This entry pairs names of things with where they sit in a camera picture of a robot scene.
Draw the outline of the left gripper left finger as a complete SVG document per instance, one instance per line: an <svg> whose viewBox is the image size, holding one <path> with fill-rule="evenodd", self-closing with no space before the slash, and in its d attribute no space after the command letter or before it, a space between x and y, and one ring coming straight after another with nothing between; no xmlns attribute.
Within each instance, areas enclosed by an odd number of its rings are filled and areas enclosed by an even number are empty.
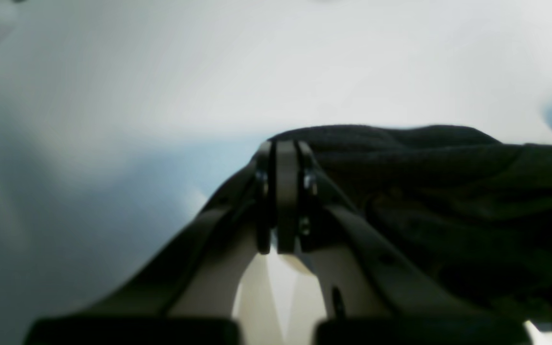
<svg viewBox="0 0 552 345"><path fill-rule="evenodd" d="M232 318L238 283L270 250L276 145L259 146L139 273L70 316L37 321L27 345L243 345Z"/></svg>

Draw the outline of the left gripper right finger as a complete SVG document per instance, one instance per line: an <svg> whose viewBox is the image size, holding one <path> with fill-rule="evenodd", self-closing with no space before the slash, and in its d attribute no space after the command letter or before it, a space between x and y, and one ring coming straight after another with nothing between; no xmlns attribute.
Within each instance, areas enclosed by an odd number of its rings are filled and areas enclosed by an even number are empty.
<svg viewBox="0 0 552 345"><path fill-rule="evenodd" d="M369 225L304 142L276 143L279 253L309 260L316 345L529 345L524 325L456 299Z"/></svg>

